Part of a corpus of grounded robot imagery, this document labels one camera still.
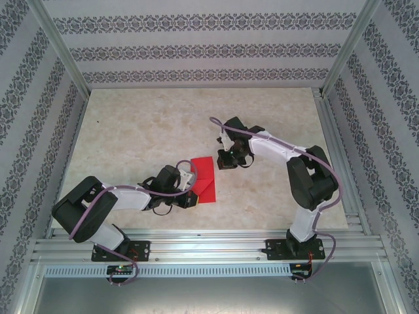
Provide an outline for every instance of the red cloth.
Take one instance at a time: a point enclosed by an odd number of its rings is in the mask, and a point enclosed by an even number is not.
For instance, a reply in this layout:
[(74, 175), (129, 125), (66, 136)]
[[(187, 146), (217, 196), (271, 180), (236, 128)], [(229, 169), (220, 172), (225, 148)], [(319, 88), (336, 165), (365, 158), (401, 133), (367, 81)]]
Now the red cloth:
[(191, 160), (198, 170), (192, 191), (199, 196), (198, 203), (215, 202), (214, 161), (212, 157), (194, 158)]

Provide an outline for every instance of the beige tabletop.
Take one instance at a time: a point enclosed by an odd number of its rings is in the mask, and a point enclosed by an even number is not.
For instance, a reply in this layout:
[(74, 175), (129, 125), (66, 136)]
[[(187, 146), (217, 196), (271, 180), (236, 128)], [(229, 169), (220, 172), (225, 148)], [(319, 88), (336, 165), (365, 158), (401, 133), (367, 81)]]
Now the beige tabletop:
[[(259, 125), (289, 143), (326, 150), (309, 88), (93, 90), (61, 195), (89, 175), (109, 184), (136, 184), (182, 159), (213, 156), (215, 163), (222, 147), (210, 116), (222, 122), (238, 116), (249, 128)], [(154, 230), (275, 230), (294, 219), (297, 204), (286, 168), (262, 157), (248, 169), (216, 168), (215, 189), (215, 203), (174, 207), (164, 217), (112, 211), (107, 222)], [(342, 205), (325, 212), (319, 227), (347, 228)]]

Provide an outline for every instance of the purple cable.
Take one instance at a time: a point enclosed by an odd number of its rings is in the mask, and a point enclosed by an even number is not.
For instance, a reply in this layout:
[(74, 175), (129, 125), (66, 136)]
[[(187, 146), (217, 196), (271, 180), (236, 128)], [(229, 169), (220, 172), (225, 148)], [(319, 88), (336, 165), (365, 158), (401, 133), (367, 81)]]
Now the purple cable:
[[(309, 154), (309, 153), (307, 153), (307, 152), (305, 152), (303, 150), (297, 149), (295, 146), (290, 145), (289, 143), (286, 143), (284, 141), (281, 141), (280, 139), (277, 139), (275, 137), (270, 137), (270, 136), (262, 135), (262, 134), (258, 134), (258, 133), (251, 133), (251, 132), (248, 132), (248, 131), (239, 130), (239, 129), (236, 129), (236, 128), (231, 128), (229, 126), (225, 126), (225, 125), (223, 125), (223, 123), (221, 123), (220, 120), (218, 120), (217, 118), (215, 118), (213, 116), (211, 116), (209, 118), (209, 121), (211, 121), (214, 124), (217, 124), (221, 128), (221, 132), (224, 132), (224, 130), (235, 131), (235, 132), (238, 132), (238, 133), (250, 135), (252, 137), (258, 137), (258, 138), (261, 138), (261, 139), (266, 139), (268, 141), (273, 141), (273, 142), (275, 142), (277, 144), (280, 144), (280, 145), (282, 145), (282, 146), (284, 146), (284, 147), (286, 147), (288, 149), (291, 149), (291, 150), (293, 150), (295, 152), (298, 152), (299, 154), (302, 154), (304, 156), (309, 157), (309, 159), (312, 159), (312, 160), (318, 162), (323, 167), (325, 167), (327, 170), (329, 170), (331, 172), (332, 176), (335, 177), (335, 179), (336, 179), (336, 181), (338, 183), (339, 195), (338, 195), (338, 197), (337, 197), (337, 199), (335, 201), (333, 201), (331, 203), (328, 203), (325, 206), (319, 208), (319, 210), (317, 212), (317, 215), (316, 215), (316, 217), (315, 217), (315, 219), (313, 221), (313, 225), (312, 225), (312, 229), (313, 229), (313, 231), (314, 231), (315, 234), (317, 234), (319, 236), (330, 237), (332, 239), (332, 242), (333, 242), (333, 246), (332, 246), (331, 252), (330, 252), (329, 256), (326, 258), (325, 262), (320, 266), (320, 268), (317, 270), (317, 272), (315, 272), (315, 274), (313, 274), (312, 276), (310, 276), (307, 280), (315, 277), (325, 267), (325, 265), (328, 263), (328, 261), (330, 261), (330, 259), (332, 258), (333, 253), (336, 250), (336, 239), (335, 239), (335, 237), (333, 235), (326, 234), (325, 232), (318, 232), (318, 231), (316, 231), (316, 226), (317, 226), (317, 223), (319, 221), (321, 212), (324, 211), (325, 209), (328, 209), (328, 208), (330, 208), (332, 206), (335, 206), (342, 199), (342, 195), (343, 195), (342, 181), (340, 180), (340, 177), (338, 176), (338, 174), (336, 173), (336, 171), (330, 165), (328, 165), (323, 160), (321, 160), (320, 158), (318, 158), (316, 156), (313, 156), (313, 155), (311, 155), (311, 154)], [(298, 275), (294, 275), (294, 276), (297, 277), (297, 278), (299, 278), (299, 279), (303, 279), (302, 277), (300, 277)]]
[[(176, 168), (178, 168), (179, 167), (179, 165), (180, 164), (182, 164), (183, 162), (186, 162), (186, 163), (188, 163), (188, 164), (190, 164), (193, 168), (194, 168), (194, 172), (195, 172), (195, 176), (194, 176), (194, 180), (193, 180), (193, 182), (191, 183), (191, 186), (190, 187), (188, 187), (186, 190), (184, 190), (184, 191), (182, 191), (182, 192), (178, 192), (178, 193), (173, 193), (173, 194), (168, 194), (168, 193), (160, 193), (160, 192), (154, 192), (154, 191), (150, 191), (150, 190), (146, 190), (146, 189), (144, 189), (144, 188), (138, 188), (138, 187), (136, 187), (136, 186), (131, 186), (131, 185), (116, 185), (116, 186), (110, 186), (109, 188), (105, 188), (104, 190), (102, 190), (94, 199), (93, 199), (93, 201), (92, 201), (92, 203), (90, 203), (90, 205), (87, 207), (87, 209), (84, 211), (84, 213), (83, 213), (83, 215), (82, 215), (82, 217), (80, 218), (80, 220), (78, 221), (78, 223), (76, 224), (76, 226), (74, 227), (74, 229), (73, 229), (73, 231), (71, 232), (71, 234), (70, 234), (70, 236), (69, 236), (69, 240), (72, 240), (73, 238), (74, 238), (74, 235), (77, 233), (77, 230), (79, 230), (79, 228), (80, 228), (80, 226), (81, 226), (81, 224), (83, 223), (83, 221), (86, 219), (86, 217), (87, 217), (87, 215), (89, 214), (89, 212), (92, 210), (92, 208), (93, 208), (93, 206), (94, 206), (94, 204), (96, 204), (96, 202), (107, 192), (107, 191), (110, 191), (110, 190), (114, 190), (114, 189), (117, 189), (117, 188), (123, 188), (123, 189), (127, 189), (127, 190), (136, 190), (136, 191), (140, 191), (140, 192), (145, 192), (145, 193), (148, 193), (148, 194), (154, 194), (154, 195), (158, 195), (158, 196), (179, 196), (179, 195), (182, 195), (182, 194), (185, 194), (185, 193), (187, 193), (187, 192), (189, 192), (191, 189), (192, 189), (192, 187), (195, 185), (195, 182), (196, 182), (196, 178), (197, 178), (197, 176), (198, 176), (198, 170), (197, 170), (197, 168), (196, 168), (196, 166), (194, 165), (194, 163), (193, 162), (191, 162), (190, 160), (181, 160), (180, 162), (178, 162), (177, 164), (176, 164)], [(107, 247), (104, 247), (103, 245), (100, 245), (100, 244), (96, 244), (99, 248), (101, 248), (101, 249), (103, 249), (103, 250), (105, 250), (105, 251), (107, 251), (107, 252), (109, 252), (109, 253), (111, 253), (111, 254), (114, 254), (115, 256), (117, 256), (117, 257), (119, 257), (119, 258), (123, 258), (123, 259), (125, 259), (127, 262), (130, 262), (132, 265), (133, 265), (133, 267), (135, 267), (135, 269), (136, 269), (136, 272), (135, 272), (135, 274), (134, 274), (134, 276), (133, 277), (131, 277), (131, 278), (129, 278), (129, 279), (127, 279), (127, 280), (125, 280), (123, 283), (114, 283), (113, 281), (112, 281), (112, 276), (115, 274), (115, 273), (112, 273), (110, 276), (109, 276), (109, 282), (111, 283), (111, 285), (118, 285), (119, 287), (120, 286), (123, 286), (123, 285), (127, 285), (128, 283), (131, 283), (133, 280), (135, 280), (135, 278), (138, 276), (138, 272), (139, 272), (139, 269), (138, 269), (138, 265), (137, 265), (137, 263), (136, 262), (134, 262), (131, 258), (128, 258), (128, 257), (126, 257), (126, 256), (124, 256), (124, 255), (122, 255), (122, 254), (119, 254), (119, 253), (117, 253), (117, 252), (115, 252), (115, 251), (112, 251), (111, 249), (108, 249)]]

